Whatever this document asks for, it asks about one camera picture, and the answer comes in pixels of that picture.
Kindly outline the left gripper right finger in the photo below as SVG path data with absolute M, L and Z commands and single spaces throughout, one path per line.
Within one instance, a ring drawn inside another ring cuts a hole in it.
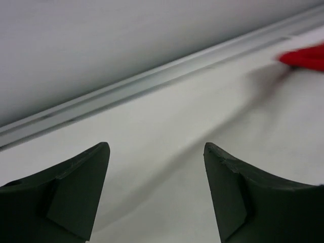
M 291 181 L 207 143 L 204 162 L 221 242 L 323 242 L 323 186 Z

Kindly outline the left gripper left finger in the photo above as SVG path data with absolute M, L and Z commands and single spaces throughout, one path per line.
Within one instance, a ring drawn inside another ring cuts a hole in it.
M 77 156 L 1 186 L 1 242 L 87 242 L 105 181 L 110 148 Z

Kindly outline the red patterned pillowcase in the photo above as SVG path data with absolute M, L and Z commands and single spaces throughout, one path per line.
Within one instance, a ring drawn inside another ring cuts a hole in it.
M 316 46 L 285 52 L 278 61 L 291 67 L 323 72 L 323 43 Z

